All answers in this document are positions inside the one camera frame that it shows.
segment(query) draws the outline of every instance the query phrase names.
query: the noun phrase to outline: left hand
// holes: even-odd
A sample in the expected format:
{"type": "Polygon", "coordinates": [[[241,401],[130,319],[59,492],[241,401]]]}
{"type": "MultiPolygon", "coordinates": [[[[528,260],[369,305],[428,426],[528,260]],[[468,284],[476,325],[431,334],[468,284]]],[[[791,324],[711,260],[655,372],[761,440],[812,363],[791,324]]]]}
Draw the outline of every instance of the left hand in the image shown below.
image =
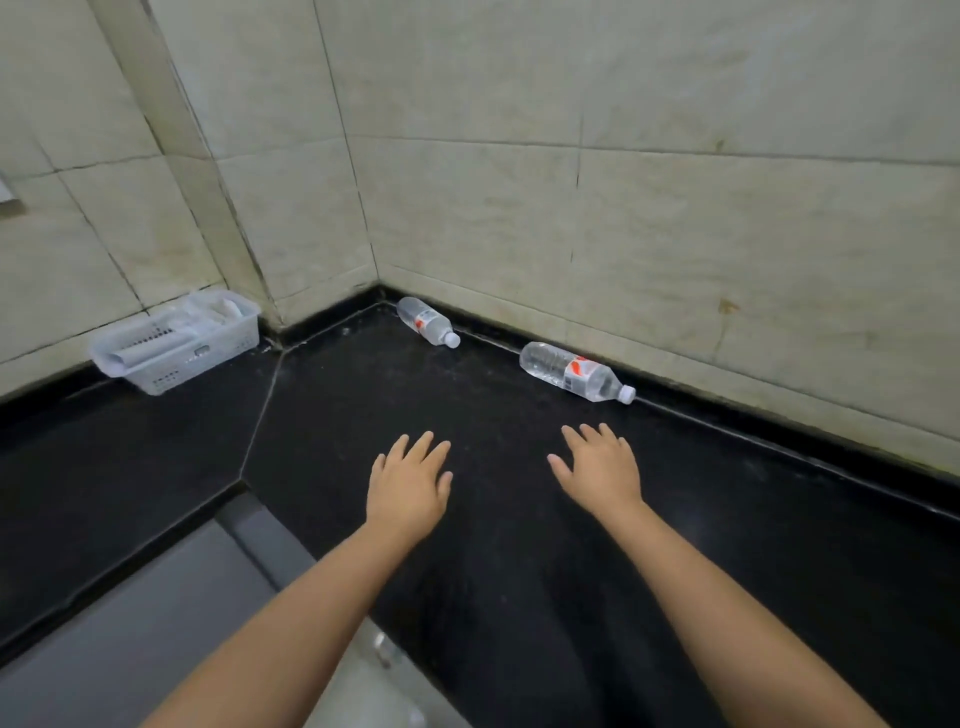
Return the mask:
{"type": "Polygon", "coordinates": [[[404,455],[410,438],[401,435],[386,455],[377,455],[367,492],[367,524],[390,530],[411,543],[425,538],[440,521],[450,497],[453,473],[437,479],[450,452],[450,443],[441,442],[429,454],[433,432],[424,432],[404,455]]]}

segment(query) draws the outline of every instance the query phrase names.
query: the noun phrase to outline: beige wall tile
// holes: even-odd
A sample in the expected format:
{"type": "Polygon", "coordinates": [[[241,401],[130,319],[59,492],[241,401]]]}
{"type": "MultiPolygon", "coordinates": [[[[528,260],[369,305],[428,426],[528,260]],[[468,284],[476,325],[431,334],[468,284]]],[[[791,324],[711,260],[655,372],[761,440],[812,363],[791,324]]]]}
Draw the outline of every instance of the beige wall tile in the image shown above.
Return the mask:
{"type": "Polygon", "coordinates": [[[84,2],[0,2],[0,77],[57,169],[156,154],[84,2]]]}
{"type": "Polygon", "coordinates": [[[567,344],[622,362],[714,398],[746,405],[920,465],[960,474],[960,442],[916,427],[818,400],[620,336],[570,324],[567,344]]]}
{"type": "Polygon", "coordinates": [[[144,305],[221,278],[163,157],[60,176],[144,305]]]}
{"type": "Polygon", "coordinates": [[[86,353],[87,347],[95,336],[113,326],[145,318],[147,314],[141,311],[118,322],[95,328],[79,336],[71,336],[35,352],[23,354],[16,359],[0,362],[0,399],[15,396],[21,390],[42,384],[45,379],[85,364],[90,360],[86,353]]]}
{"type": "Polygon", "coordinates": [[[342,135],[309,0],[153,0],[214,157],[342,135]]]}
{"type": "Polygon", "coordinates": [[[233,217],[216,162],[210,159],[168,157],[167,163],[227,285],[255,301],[269,322],[279,323],[267,285],[233,217]]]}
{"type": "Polygon", "coordinates": [[[0,177],[13,180],[52,172],[53,167],[20,112],[0,85],[0,177]]]}
{"type": "Polygon", "coordinates": [[[372,262],[343,138],[226,159],[220,171],[275,299],[372,262]]]}
{"type": "Polygon", "coordinates": [[[577,151],[352,137],[377,262],[555,311],[577,237],[577,151]]]}
{"type": "Polygon", "coordinates": [[[276,302],[284,326],[302,321],[335,303],[376,285],[376,268],[367,263],[276,302]]]}
{"type": "Polygon", "coordinates": [[[317,0],[347,132],[577,143],[589,3],[317,0]]]}
{"type": "Polygon", "coordinates": [[[960,170],[584,151],[566,315],[960,434],[960,170]]]}
{"type": "Polygon", "coordinates": [[[120,61],[156,140],[168,155],[206,158],[200,127],[180,88],[159,28],[142,0],[87,0],[120,61]]]}
{"type": "Polygon", "coordinates": [[[534,308],[503,301],[485,293],[477,293],[469,288],[422,276],[387,263],[379,263],[378,267],[383,282],[413,296],[423,296],[446,303],[488,321],[542,336],[551,341],[563,342],[566,338],[566,321],[558,316],[551,316],[534,308]]]}
{"type": "Polygon", "coordinates": [[[56,175],[12,189],[26,212],[0,218],[0,361],[139,310],[56,175]]]}
{"type": "Polygon", "coordinates": [[[593,0],[588,145],[960,160],[955,0],[593,0]]]}

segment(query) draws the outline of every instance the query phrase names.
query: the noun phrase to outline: black granite surface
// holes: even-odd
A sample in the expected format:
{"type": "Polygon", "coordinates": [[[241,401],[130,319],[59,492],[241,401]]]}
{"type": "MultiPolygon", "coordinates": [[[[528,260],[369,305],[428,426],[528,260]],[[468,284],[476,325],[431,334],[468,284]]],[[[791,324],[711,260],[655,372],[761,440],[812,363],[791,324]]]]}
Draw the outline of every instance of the black granite surface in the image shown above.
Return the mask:
{"type": "Polygon", "coordinates": [[[453,442],[444,520],[373,618],[476,728],[721,725],[648,590],[552,479],[560,426],[609,423],[651,505],[894,725],[955,725],[960,527],[642,402],[591,404],[465,337],[368,311],[284,356],[244,479],[322,556],[403,433],[453,442]]]}
{"type": "Polygon", "coordinates": [[[5,418],[0,664],[231,488],[277,359],[244,354],[155,398],[108,382],[5,418]]]}
{"type": "Polygon", "coordinates": [[[591,404],[489,341],[430,347],[382,294],[288,332],[294,346],[374,305],[282,359],[261,349],[160,398],[115,382],[0,407],[0,664],[208,518],[238,476],[322,556],[362,522],[377,453],[431,428],[453,442],[449,509],[372,616],[475,728],[720,725],[646,587],[546,466],[561,425],[606,421],[648,501],[894,725],[955,724],[951,483],[649,379],[630,379],[646,401],[591,404]]]}

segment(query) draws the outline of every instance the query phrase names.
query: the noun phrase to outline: red and white label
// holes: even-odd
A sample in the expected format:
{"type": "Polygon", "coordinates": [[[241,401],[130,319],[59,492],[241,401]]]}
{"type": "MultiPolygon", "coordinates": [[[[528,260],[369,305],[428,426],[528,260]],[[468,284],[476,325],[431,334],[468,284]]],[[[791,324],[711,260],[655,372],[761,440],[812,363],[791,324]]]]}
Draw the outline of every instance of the red and white label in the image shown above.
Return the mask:
{"type": "Polygon", "coordinates": [[[590,361],[582,356],[578,356],[564,370],[564,389],[567,392],[573,392],[575,395],[585,396],[587,393],[587,380],[590,375],[600,365],[595,361],[590,361]]]}
{"type": "Polygon", "coordinates": [[[423,327],[438,316],[440,316],[440,314],[437,311],[423,311],[420,316],[414,319],[414,326],[417,327],[417,331],[423,331],[423,327]]]}

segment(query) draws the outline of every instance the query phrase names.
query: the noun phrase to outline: white bottle cap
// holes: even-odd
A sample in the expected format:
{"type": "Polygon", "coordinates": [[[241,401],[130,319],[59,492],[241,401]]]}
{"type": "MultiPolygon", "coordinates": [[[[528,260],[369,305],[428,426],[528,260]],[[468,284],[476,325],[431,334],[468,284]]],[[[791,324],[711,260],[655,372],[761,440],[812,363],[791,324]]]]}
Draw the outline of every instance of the white bottle cap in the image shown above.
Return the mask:
{"type": "Polygon", "coordinates": [[[628,387],[624,384],[620,387],[620,394],[616,396],[617,401],[622,401],[624,404],[630,404],[636,397],[636,389],[634,387],[628,387]]]}

